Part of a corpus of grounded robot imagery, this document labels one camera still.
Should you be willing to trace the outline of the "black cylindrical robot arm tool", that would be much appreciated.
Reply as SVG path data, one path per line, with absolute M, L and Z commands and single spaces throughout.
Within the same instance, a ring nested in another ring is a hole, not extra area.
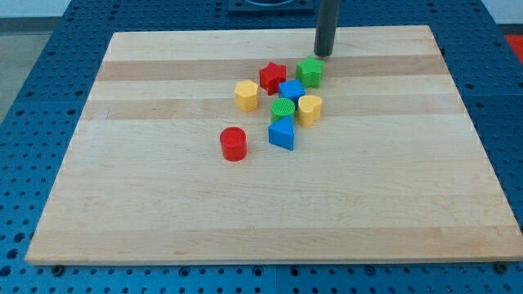
M 340 0 L 321 0 L 315 27 L 314 53 L 319 57 L 328 57 L 333 53 Z

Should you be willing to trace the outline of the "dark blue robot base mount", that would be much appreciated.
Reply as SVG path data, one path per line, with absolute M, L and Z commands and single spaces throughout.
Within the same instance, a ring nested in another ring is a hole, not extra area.
M 229 0 L 228 15 L 275 14 L 287 12 L 313 13 L 315 0 Z

